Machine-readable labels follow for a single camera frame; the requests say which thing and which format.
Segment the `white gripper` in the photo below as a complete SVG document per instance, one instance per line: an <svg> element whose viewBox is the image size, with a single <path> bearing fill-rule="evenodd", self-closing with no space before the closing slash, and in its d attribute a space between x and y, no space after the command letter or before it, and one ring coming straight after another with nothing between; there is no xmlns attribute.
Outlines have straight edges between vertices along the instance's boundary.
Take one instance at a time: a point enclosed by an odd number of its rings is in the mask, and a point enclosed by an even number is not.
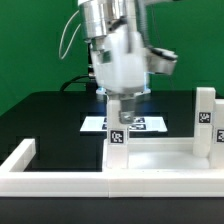
<svg viewBox="0 0 224 224"><path fill-rule="evenodd" d="M107 94L143 92L148 83L147 73L171 75L178 56L161 48L146 49L139 32L116 31L104 38L104 50L91 52L97 84ZM120 122L132 124L135 114L133 98L120 101Z"/></svg>

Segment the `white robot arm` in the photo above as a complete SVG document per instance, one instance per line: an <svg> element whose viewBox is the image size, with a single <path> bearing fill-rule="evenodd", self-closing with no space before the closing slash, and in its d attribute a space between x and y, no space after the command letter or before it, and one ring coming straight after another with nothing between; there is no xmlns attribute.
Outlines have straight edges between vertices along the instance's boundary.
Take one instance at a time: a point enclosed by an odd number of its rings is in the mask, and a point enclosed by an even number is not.
<svg viewBox="0 0 224 224"><path fill-rule="evenodd" d="M144 90L147 75L170 75L177 55L155 48L148 36L146 8L177 0L79 0L84 40L90 54L97 84L110 99L120 102L118 118L131 124L135 95Z"/></svg>

